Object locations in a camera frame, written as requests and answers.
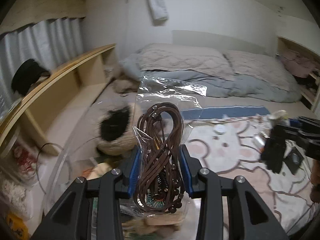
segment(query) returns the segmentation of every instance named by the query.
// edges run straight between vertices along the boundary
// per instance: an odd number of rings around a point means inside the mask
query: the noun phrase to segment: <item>clear plastic bag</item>
[[[179,146],[202,113],[196,97],[206,87],[174,79],[144,76],[135,102],[133,130],[141,149],[140,174],[133,201],[122,211],[136,217],[177,216],[183,220],[189,200],[179,164]],[[192,119],[184,111],[192,110]]]

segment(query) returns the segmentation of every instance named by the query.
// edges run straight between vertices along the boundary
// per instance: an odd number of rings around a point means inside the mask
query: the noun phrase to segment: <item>wire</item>
[[[63,151],[63,148],[62,148],[59,144],[57,144],[57,143],[45,143],[45,144],[40,148],[40,150],[39,150],[39,152],[38,152],[37,159],[36,159],[36,176],[37,176],[37,180],[38,180],[38,182],[39,182],[39,186],[40,186],[42,192],[43,192],[45,195],[46,195],[46,192],[45,192],[44,188],[42,187],[42,184],[41,184],[40,179],[39,179],[38,159],[39,159],[40,153],[42,152],[43,147],[46,146],[46,145],[54,145],[54,146],[58,147],[61,151]]]

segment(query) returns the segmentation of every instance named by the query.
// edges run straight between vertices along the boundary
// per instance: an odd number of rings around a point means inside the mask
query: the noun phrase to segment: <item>curtain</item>
[[[0,40],[2,110],[10,108],[17,99],[11,90],[11,80],[24,61],[33,58],[41,67],[52,71],[84,52],[80,21],[79,18],[44,20],[2,37]]]

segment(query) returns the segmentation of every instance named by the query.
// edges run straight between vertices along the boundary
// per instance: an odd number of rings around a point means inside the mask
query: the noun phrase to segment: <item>silver screw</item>
[[[111,173],[112,173],[113,175],[119,175],[120,172],[121,172],[121,170],[118,169],[118,168],[115,168],[115,169],[113,169],[113,170],[111,171]]]
[[[244,183],[245,182],[245,178],[243,176],[237,176],[236,177],[236,180],[239,182],[239,183]]]
[[[209,174],[209,172],[210,171],[207,168],[200,169],[200,173],[203,174],[203,175],[207,175],[207,174]]]
[[[76,183],[83,183],[84,182],[84,177],[77,177],[76,178]]]

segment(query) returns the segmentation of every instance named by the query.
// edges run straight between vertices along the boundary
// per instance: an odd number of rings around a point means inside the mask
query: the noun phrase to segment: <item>bedding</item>
[[[241,53],[245,57],[236,60]],[[269,56],[250,54],[227,51],[225,58],[211,48],[153,43],[120,65],[133,80],[140,81],[144,74],[179,79],[206,86],[209,97],[252,97],[288,103],[300,99],[297,82],[281,63]]]

